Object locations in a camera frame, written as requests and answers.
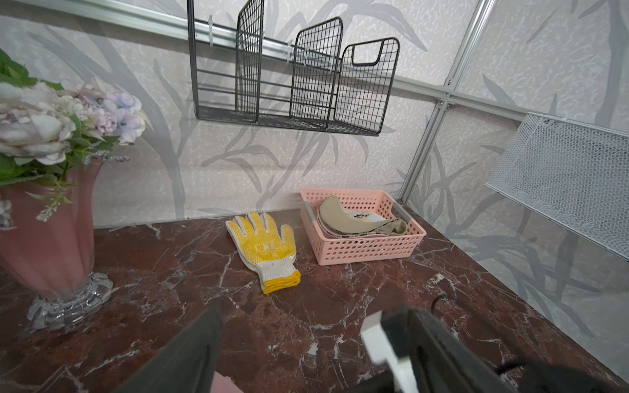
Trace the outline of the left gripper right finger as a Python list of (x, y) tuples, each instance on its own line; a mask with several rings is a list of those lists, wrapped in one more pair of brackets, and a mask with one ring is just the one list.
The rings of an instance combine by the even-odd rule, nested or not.
[[(401, 306), (384, 316), (405, 314), (410, 359), (419, 392), (513, 392), (489, 366), (454, 337), (427, 309)], [(392, 371), (358, 383), (349, 392), (402, 392)]]

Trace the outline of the pink plastic basket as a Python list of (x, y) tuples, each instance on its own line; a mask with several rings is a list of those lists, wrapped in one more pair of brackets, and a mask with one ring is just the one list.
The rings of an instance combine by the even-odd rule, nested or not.
[(320, 265), (406, 258), (427, 234), (385, 191), (303, 188), (301, 199)]

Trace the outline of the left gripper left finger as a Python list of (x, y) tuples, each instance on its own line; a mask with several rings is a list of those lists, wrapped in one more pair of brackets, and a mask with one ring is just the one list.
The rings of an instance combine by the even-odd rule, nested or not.
[(140, 362), (116, 392), (208, 392), (221, 349), (220, 308), (206, 308), (184, 326), (165, 321), (139, 327)]

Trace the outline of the pink baseball cap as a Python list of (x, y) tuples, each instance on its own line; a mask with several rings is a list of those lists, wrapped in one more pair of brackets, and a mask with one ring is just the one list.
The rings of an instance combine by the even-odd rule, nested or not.
[(232, 379), (214, 372), (211, 393), (242, 393), (242, 390), (236, 386)]

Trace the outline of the white mesh wall basket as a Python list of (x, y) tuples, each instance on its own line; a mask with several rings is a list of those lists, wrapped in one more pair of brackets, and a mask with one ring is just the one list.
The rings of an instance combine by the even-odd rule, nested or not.
[(485, 184), (627, 259), (627, 132), (528, 113)]

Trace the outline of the beige baseball cap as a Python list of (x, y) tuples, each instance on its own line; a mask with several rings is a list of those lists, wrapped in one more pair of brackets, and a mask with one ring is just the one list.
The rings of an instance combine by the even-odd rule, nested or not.
[(407, 233), (406, 221), (385, 219), (372, 211), (353, 211), (345, 208), (339, 197), (325, 199), (317, 211), (320, 227), (330, 237), (383, 237)]

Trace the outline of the yellow white work glove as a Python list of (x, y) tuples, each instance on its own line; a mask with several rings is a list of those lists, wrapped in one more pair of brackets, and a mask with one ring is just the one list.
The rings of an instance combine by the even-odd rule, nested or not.
[(255, 211), (226, 222), (242, 263), (256, 273), (264, 294), (292, 288), (301, 282), (295, 268), (296, 242), (293, 228), (280, 227), (267, 213)]

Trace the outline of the pink glass vase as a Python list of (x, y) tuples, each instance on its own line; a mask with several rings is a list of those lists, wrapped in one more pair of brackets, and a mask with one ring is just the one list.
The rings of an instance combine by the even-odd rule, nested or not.
[(34, 182), (1, 189), (11, 207), (1, 231), (1, 266), (36, 298), (27, 318), (36, 329), (65, 328), (97, 312), (113, 283), (93, 270), (93, 187), (102, 162), (93, 160), (67, 173), (69, 187), (56, 190)]

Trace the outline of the purple white flower bouquet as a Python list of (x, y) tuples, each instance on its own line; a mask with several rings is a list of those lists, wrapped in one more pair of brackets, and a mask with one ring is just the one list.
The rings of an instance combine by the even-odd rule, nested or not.
[(149, 125), (136, 96), (97, 78), (83, 84), (35, 78), (1, 54), (1, 185), (43, 186), (29, 196), (44, 202), (36, 219), (47, 222), (76, 183), (70, 172), (95, 160), (124, 162), (112, 151), (132, 146)]

